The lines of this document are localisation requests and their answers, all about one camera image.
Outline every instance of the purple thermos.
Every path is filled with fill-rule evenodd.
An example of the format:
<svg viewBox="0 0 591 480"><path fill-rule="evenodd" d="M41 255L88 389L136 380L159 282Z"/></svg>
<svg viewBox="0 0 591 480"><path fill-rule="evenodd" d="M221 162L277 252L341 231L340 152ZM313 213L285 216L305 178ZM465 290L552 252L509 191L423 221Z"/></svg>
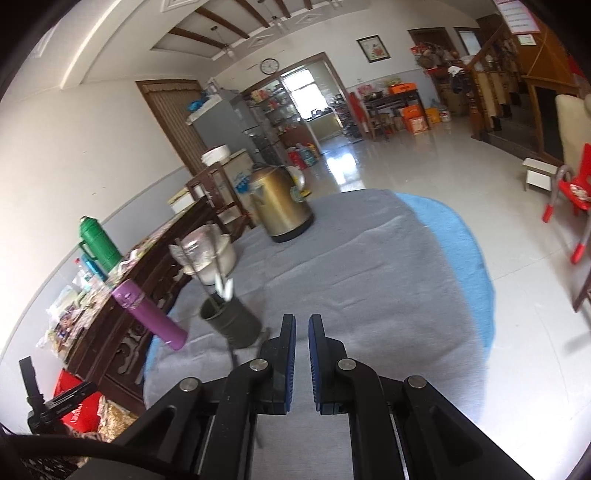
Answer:
<svg viewBox="0 0 591 480"><path fill-rule="evenodd" d="M112 292L117 303L173 350L180 350L187 332L169 319L133 280L125 280Z"/></svg>

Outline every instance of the gray tablecloth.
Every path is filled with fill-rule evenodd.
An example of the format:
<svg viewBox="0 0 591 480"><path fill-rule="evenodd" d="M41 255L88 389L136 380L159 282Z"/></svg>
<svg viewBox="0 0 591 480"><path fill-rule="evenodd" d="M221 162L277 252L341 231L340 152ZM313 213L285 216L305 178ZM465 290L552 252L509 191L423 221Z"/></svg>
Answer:
<svg viewBox="0 0 591 480"><path fill-rule="evenodd" d="M352 478L346 416L320 417L311 391L307 322L320 313L327 336L379 375L427 378L472 420L482 406L484 356L456 278L437 240L388 190L358 190L311 202L313 226L274 244L262 228L234 243L236 293L278 335L283 313L297 319L294 399L286 417L259 416L264 447L252 478ZM170 316L189 330L174 352L160 345L146 372L146 405L184 377L230 370L226 343L199 318L204 295L191 281ZM254 348L239 351L241 362Z"/></svg>

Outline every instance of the red chair leg cap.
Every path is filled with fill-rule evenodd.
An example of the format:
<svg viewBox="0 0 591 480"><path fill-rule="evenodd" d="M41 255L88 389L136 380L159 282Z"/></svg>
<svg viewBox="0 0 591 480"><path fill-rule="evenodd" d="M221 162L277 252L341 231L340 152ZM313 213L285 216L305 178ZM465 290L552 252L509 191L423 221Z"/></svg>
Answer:
<svg viewBox="0 0 591 480"><path fill-rule="evenodd" d="M542 221L544 223L548 223L550 221L550 217L554 213L554 207L552 205L546 205L546 210L544 211L544 216L542 217Z"/></svg>
<svg viewBox="0 0 591 480"><path fill-rule="evenodd" d="M577 244L577 248L574 249L573 256L570 257L570 262L573 265L576 265L577 263L579 263L579 260L581 260L581 257L583 256L584 252L585 252L585 246L581 245L581 244Z"/></svg>

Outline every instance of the wall clock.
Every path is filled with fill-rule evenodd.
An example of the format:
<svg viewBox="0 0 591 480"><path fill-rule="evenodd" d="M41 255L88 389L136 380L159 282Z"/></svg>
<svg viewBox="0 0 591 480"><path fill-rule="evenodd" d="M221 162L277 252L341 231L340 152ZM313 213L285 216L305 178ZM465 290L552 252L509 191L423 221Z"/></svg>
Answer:
<svg viewBox="0 0 591 480"><path fill-rule="evenodd" d="M265 59L261 62L261 71L265 75L273 75L279 70L279 62L276 59Z"/></svg>

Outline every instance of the kettle base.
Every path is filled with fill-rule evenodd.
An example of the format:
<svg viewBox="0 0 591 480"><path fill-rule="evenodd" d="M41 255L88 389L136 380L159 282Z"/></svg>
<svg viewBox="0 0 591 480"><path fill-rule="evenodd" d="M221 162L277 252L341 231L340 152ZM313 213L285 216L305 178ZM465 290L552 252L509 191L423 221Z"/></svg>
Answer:
<svg viewBox="0 0 591 480"><path fill-rule="evenodd" d="M295 237L300 236L302 233L308 230L312 223L314 223L313 213L311 213L310 216L306 219L306 221L301 225L295 227L293 230L290 230L289 232L282 233L281 235L272 236L271 240L278 244L288 242L289 240L293 240Z"/></svg>

